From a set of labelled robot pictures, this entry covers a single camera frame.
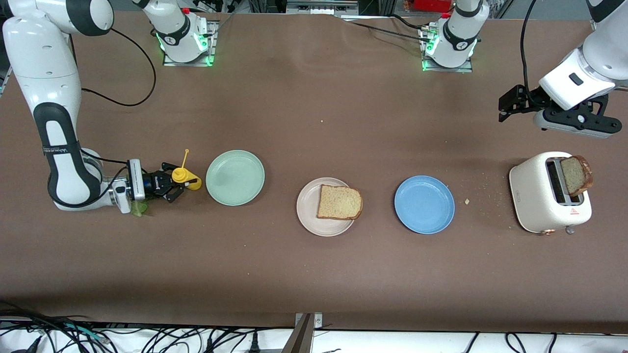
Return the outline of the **red box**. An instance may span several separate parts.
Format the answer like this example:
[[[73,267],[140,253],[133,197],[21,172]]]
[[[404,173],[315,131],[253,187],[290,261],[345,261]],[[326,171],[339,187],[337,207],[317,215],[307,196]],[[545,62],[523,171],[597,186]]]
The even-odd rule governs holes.
[[[426,13],[448,13],[454,0],[411,0],[411,8]]]

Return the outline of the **yellow mustard squeeze bottle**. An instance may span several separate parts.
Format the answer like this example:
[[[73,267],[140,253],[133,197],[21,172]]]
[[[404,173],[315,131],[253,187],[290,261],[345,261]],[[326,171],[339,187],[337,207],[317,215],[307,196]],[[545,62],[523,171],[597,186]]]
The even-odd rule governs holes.
[[[182,165],[176,167],[173,172],[171,172],[171,178],[175,183],[182,184],[185,188],[196,191],[202,187],[202,181],[197,175],[193,174],[193,172],[185,167],[189,152],[189,149],[185,150]]]

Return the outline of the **brown bread slice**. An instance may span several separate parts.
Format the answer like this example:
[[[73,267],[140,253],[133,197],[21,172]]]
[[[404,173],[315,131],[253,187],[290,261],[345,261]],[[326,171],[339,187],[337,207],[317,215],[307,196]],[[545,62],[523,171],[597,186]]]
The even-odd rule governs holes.
[[[581,155],[573,155],[560,161],[563,178],[570,197],[583,194],[594,185],[590,164]]]
[[[317,210],[319,219],[351,221],[359,218],[363,210],[363,197],[359,190],[323,184]]]

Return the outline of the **brown table cover sheet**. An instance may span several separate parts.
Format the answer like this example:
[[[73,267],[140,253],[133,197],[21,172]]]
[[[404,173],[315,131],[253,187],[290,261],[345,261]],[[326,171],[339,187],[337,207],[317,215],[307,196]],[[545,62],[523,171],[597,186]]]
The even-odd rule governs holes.
[[[0,98],[0,300],[100,322],[287,327],[318,311],[333,330],[628,332],[628,93],[610,97],[624,127],[607,139],[542,131],[532,114],[498,122],[498,99],[522,80],[521,25],[486,22],[473,72],[456,74],[422,71],[409,39],[332,16],[235,14],[213,67],[163,67],[144,14],[117,13],[157,86],[137,107],[83,94],[81,145],[151,171],[189,149],[201,177],[216,156],[247,150],[264,187],[243,206],[202,188],[143,217],[59,210],[12,78]],[[515,213],[511,168],[549,151],[592,169],[592,216],[572,234],[527,232]],[[453,194],[437,234],[395,214],[395,191],[415,175]],[[296,212],[323,177],[363,197],[334,237]]]

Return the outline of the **metal table frame bracket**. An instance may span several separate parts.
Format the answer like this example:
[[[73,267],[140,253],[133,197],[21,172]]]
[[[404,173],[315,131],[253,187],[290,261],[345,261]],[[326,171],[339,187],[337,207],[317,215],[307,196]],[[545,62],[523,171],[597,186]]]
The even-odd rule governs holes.
[[[281,353],[311,353],[314,331],[323,324],[322,313],[296,313],[295,327]]]

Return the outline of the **white two-slot toaster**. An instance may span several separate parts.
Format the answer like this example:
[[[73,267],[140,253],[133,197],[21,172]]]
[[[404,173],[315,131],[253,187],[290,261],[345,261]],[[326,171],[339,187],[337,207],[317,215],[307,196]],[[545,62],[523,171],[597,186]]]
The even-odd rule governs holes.
[[[574,233],[574,228],[592,216],[588,190],[570,197],[560,161],[571,154],[549,151],[512,167],[509,183],[517,219],[527,232],[551,234],[557,230]]]

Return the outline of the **pale green plate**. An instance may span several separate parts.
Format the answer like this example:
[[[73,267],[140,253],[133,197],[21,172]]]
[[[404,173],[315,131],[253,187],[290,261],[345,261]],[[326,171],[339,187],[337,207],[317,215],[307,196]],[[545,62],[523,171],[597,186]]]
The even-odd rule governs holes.
[[[207,192],[216,202],[240,206],[253,201],[265,183],[264,165],[245,150],[231,150],[218,155],[206,173]]]

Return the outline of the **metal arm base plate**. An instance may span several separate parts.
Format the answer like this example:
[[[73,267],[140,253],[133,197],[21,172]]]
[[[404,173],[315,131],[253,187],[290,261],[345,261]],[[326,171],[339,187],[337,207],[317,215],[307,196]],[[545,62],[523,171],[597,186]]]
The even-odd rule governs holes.
[[[157,33],[164,52],[164,66],[211,67],[214,63],[219,22],[187,14],[190,25],[186,34],[174,37]]]
[[[436,72],[455,72],[455,73],[472,73],[473,67],[471,58],[467,58],[465,63],[460,67],[448,68],[438,64],[434,58],[429,56],[433,51],[435,44],[438,42],[437,28],[433,26],[422,26],[418,29],[419,38],[427,39],[426,42],[422,42],[420,45],[422,54],[422,70],[423,71],[436,71]]]

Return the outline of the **beige plate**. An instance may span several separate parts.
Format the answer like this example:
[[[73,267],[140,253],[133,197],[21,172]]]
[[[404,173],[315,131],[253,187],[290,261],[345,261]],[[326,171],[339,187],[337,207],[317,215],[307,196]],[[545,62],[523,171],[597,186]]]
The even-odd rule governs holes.
[[[321,237],[334,237],[348,230],[354,223],[354,219],[337,220],[317,217],[323,185],[348,188],[347,183],[337,178],[314,179],[301,189],[296,202],[296,212],[301,225],[312,234]]]

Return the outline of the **blue plate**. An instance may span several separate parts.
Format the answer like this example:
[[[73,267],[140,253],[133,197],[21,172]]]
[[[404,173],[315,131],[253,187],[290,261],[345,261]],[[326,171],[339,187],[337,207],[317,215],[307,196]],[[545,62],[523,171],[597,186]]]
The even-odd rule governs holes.
[[[439,179],[415,175],[398,186],[394,210],[408,230],[417,234],[437,234],[453,221],[455,201],[452,192]]]

